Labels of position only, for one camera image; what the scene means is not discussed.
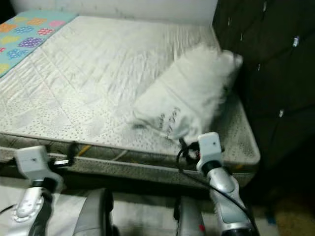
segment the pillow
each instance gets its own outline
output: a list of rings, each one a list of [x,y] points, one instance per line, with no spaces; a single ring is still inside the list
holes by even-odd
[[[187,51],[133,105],[136,125],[168,139],[194,142],[219,114],[243,59],[200,44]]]

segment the white mattress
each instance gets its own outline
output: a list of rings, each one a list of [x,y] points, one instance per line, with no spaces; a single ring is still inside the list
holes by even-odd
[[[0,78],[0,131],[174,155],[176,144],[128,124],[130,107],[201,41],[216,45],[206,27],[78,16]],[[242,106],[235,115],[222,139],[237,161],[257,163]]]

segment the colorful quilt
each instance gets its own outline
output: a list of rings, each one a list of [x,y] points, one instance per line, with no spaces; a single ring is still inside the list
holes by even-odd
[[[0,77],[77,14],[32,10],[0,24]]]

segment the cable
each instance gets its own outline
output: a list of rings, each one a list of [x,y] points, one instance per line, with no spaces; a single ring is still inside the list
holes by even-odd
[[[193,181],[197,182],[197,183],[200,183],[202,184],[203,186],[205,186],[206,188],[208,188],[209,190],[214,190],[216,191],[217,193],[221,194],[222,196],[226,197],[227,199],[229,199],[231,202],[233,202],[240,210],[242,210],[242,212],[244,212],[244,214],[248,217],[250,223],[252,224],[254,230],[255,230],[255,233],[257,236],[259,236],[259,231],[258,231],[258,228],[257,228],[257,225],[255,223],[255,220],[253,218],[253,216],[247,211],[247,209],[245,207],[243,207],[242,205],[240,205],[236,200],[234,200],[233,198],[231,198],[229,195],[227,195],[226,193],[218,190],[217,188],[215,188],[214,186],[212,186],[211,184],[207,183],[207,182],[204,182],[194,176],[191,176],[187,173],[184,172],[184,170],[181,168],[180,166],[180,163],[179,163],[179,158],[181,156],[181,154],[184,152],[183,149],[181,149],[179,151],[179,153],[177,154],[177,157],[176,157],[176,164],[177,164],[177,169],[179,171],[179,173],[181,173],[182,175],[186,176],[187,178],[190,178],[192,179]]]
[[[7,208],[1,210],[1,211],[0,211],[0,215],[3,214],[3,213],[5,213],[7,210],[10,210],[10,209],[13,208],[14,206],[15,206],[15,204],[14,204],[14,205],[11,205],[11,206],[8,206]]]

